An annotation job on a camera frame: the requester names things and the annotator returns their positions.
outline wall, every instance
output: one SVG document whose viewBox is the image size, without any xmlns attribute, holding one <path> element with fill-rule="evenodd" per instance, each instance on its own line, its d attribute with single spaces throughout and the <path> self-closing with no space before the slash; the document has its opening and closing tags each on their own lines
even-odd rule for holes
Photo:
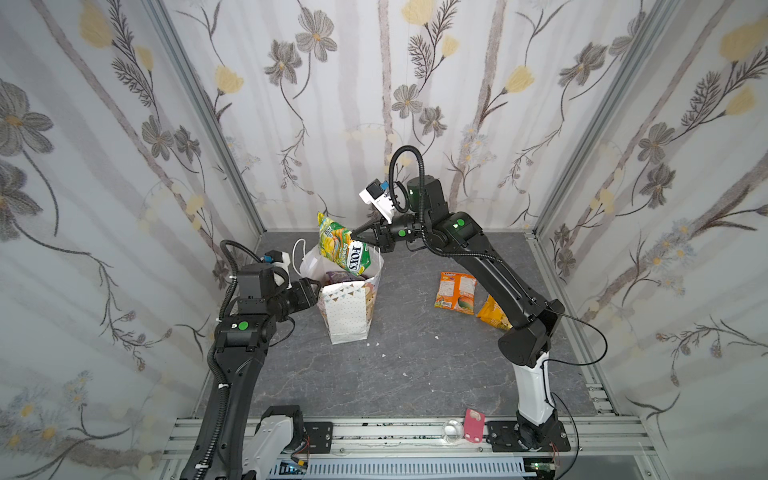
<svg viewBox="0 0 768 480">
<path fill-rule="evenodd" d="M 0 43 L 3 475 L 145 477 L 255 235 L 139 2 L 3 2 Z"/>
<path fill-rule="evenodd" d="M 541 235 L 677 479 L 765 476 L 766 15 L 683 2 Z"/>
<path fill-rule="evenodd" d="M 452 208 L 530 228 L 652 3 L 165 2 L 264 222 L 293 229 L 365 221 L 404 144 Z"/>
</svg>

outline white rope handle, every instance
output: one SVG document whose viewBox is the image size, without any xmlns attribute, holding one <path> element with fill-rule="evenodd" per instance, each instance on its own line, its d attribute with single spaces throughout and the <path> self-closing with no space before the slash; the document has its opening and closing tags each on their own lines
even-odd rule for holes
<svg viewBox="0 0 768 480">
<path fill-rule="evenodd" d="M 303 238 L 299 238 L 296 240 L 296 243 L 293 244 L 293 250 L 290 252 L 290 261 L 293 264 L 293 271 L 296 272 L 296 275 L 301 276 L 301 273 L 296 269 L 296 245 L 299 244 L 299 242 L 304 242 L 304 245 L 302 246 L 302 251 L 304 252 L 304 255 L 301 257 L 301 261 L 304 261 L 304 257 L 306 257 L 306 240 Z"/>
</svg>

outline pink card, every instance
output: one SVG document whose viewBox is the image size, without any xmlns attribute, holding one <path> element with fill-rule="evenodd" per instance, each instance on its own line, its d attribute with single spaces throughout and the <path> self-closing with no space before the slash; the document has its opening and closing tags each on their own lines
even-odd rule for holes
<svg viewBox="0 0 768 480">
<path fill-rule="evenodd" d="M 482 431 L 485 427 L 485 415 L 482 413 L 467 409 L 464 417 L 464 438 L 472 443 L 482 442 Z"/>
</svg>

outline orange snack package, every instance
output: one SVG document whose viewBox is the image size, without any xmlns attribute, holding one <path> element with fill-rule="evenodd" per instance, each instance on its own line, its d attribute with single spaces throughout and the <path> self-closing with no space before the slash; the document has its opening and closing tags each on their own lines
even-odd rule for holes
<svg viewBox="0 0 768 480">
<path fill-rule="evenodd" d="M 475 315 L 477 279 L 467 273 L 441 272 L 435 307 Z"/>
<path fill-rule="evenodd" d="M 496 300 L 490 295 L 488 295 L 485 305 L 480 309 L 478 318 L 488 325 L 504 331 L 512 328 L 507 316 L 504 314 L 504 310 L 502 310 L 498 303 L 496 303 Z"/>
</svg>

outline gray table surface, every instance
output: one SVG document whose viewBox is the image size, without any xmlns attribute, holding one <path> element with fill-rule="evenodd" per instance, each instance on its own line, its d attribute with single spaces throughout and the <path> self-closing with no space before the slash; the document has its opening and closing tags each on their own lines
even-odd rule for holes
<svg viewBox="0 0 768 480">
<path fill-rule="evenodd" d="M 309 251 L 317 237 L 316 231 L 267 232 L 258 253 L 290 252 L 298 238 L 307 239 Z M 488 233 L 488 238 L 530 286 L 547 294 L 522 233 Z M 468 407 L 486 415 L 515 414 L 515 374 L 496 346 L 502 331 L 474 316 L 434 307 L 440 272 L 464 269 L 427 250 L 411 253 L 401 244 L 383 258 L 368 339 L 331 345 L 317 308 L 292 315 L 296 331 L 269 351 L 251 416 L 261 416 L 271 405 L 293 403 L 301 405 L 305 416 L 463 416 Z M 293 269 L 291 277 L 297 277 Z M 476 312 L 487 296 L 478 285 Z M 289 322 L 280 324 L 275 338 L 289 329 Z M 552 339 L 551 357 L 575 362 L 562 331 Z M 578 367 L 550 362 L 549 372 L 552 390 L 572 414 L 595 414 Z"/>
</svg>

